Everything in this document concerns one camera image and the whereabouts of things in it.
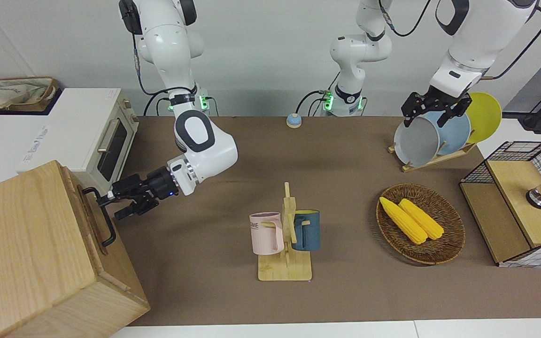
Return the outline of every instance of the corn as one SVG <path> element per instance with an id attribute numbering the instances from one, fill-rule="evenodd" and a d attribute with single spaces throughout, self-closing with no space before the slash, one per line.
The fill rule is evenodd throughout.
<path id="1" fill-rule="evenodd" d="M 422 244 L 427 240 L 427 233 L 417 224 L 412 217 L 408 216 L 404 210 L 400 209 L 394 202 L 380 197 L 379 201 L 384 207 L 385 212 L 398 225 L 400 230 L 412 240 L 414 244 Z"/>
<path id="2" fill-rule="evenodd" d="M 417 221 L 418 225 L 425 230 L 429 238 L 438 239 L 444 235 L 444 228 L 410 200 L 402 199 L 399 206 L 410 215 L 413 220 Z"/>

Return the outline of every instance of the wooden mug stand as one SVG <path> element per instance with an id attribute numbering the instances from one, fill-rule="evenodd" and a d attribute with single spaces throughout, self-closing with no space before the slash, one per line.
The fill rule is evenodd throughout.
<path id="1" fill-rule="evenodd" d="M 440 145 L 440 148 L 438 149 L 438 152 L 440 152 L 440 150 L 442 150 L 442 148 L 445 145 L 446 145 L 446 143 L 443 142 Z M 452 160 L 453 158 L 457 158 L 457 157 L 464 156 L 464 155 L 468 154 L 474 147 L 475 147 L 475 143 L 467 143 L 462 148 L 460 148 L 460 150 L 458 150 L 457 152 L 453 152 L 452 154 L 447 154 L 447 155 L 436 155 L 433 158 L 433 160 L 429 161 L 425 165 L 420 165 L 419 167 L 412 167 L 412 165 L 410 165 L 410 162 L 408 162 L 408 163 L 406 163 L 406 164 L 404 164 L 402 166 L 402 171 L 407 173 L 409 171 L 429 167 L 430 165 L 434 165 L 434 164 L 442 163 L 444 161 Z M 390 154 L 395 153 L 395 143 L 391 147 L 387 148 L 387 151 Z"/>
<path id="2" fill-rule="evenodd" d="M 297 243 L 294 228 L 296 215 L 296 198 L 291 197 L 289 182 L 285 182 L 285 197 L 283 198 L 283 243 L 282 252 L 272 255 L 258 256 L 258 280 L 263 282 L 274 280 L 311 280 L 312 263 L 310 252 L 292 249 L 292 243 Z"/>

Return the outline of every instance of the woven tray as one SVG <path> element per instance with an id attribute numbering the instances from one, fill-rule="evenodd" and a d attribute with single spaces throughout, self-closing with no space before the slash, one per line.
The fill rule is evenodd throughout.
<path id="1" fill-rule="evenodd" d="M 398 184 L 388 188 L 382 197 L 394 203 L 409 199 L 423 209 L 444 228 L 440 239 L 417 245 L 387 216 L 383 206 L 377 202 L 377 223 L 387 242 L 400 254 L 418 263 L 436 265 L 452 261 L 464 246 L 465 234 L 462 220 L 455 208 L 437 192 L 418 184 Z"/>

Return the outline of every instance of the yellow plate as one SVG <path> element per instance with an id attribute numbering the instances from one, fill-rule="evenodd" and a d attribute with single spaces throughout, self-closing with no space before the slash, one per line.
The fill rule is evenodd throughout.
<path id="1" fill-rule="evenodd" d="M 473 102 L 466 110 L 466 115 L 471 121 L 473 133 L 468 143 L 477 143 L 492 136 L 502 121 L 502 108 L 500 103 L 485 92 L 472 92 Z"/>

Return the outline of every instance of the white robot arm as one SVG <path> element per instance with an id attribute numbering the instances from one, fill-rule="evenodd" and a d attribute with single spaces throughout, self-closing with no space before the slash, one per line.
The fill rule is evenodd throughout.
<path id="1" fill-rule="evenodd" d="M 158 199 L 177 195 L 179 188 L 185 195 L 192 194 L 197 184 L 235 164 L 238 151 L 233 137 L 202 112 L 207 109 L 206 91 L 193 80 L 191 59 L 202 54 L 203 43 L 186 30 L 197 18 L 193 0 L 120 0 L 118 5 L 126 28 L 141 36 L 136 45 L 139 55 L 156 66 L 164 82 L 163 92 L 167 92 L 176 118 L 175 142 L 183 152 L 145 180 L 133 175 L 112 185 L 99 204 L 133 200 L 116 213 L 121 219 L 151 210 Z M 140 75 L 137 55 L 135 68 Z"/>
<path id="2" fill-rule="evenodd" d="M 462 116 L 471 104 L 468 90 L 483 78 L 500 52 L 530 19 L 539 0 L 451 2 L 455 7 L 451 22 L 445 25 L 437 15 L 436 19 L 442 29 L 453 36 L 452 45 L 429 81 L 427 94 L 413 92 L 402 105 L 406 126 L 428 111 L 445 111 L 438 121 L 439 126 L 452 117 Z"/>
<path id="3" fill-rule="evenodd" d="M 391 1 L 384 0 L 384 6 L 389 7 Z M 331 43 L 331 57 L 339 64 L 340 74 L 325 107 L 340 117 L 350 116 L 359 109 L 366 74 L 358 64 L 385 60 L 391 54 L 391 39 L 385 35 L 379 0 L 361 0 L 356 23 L 365 34 L 341 36 Z"/>

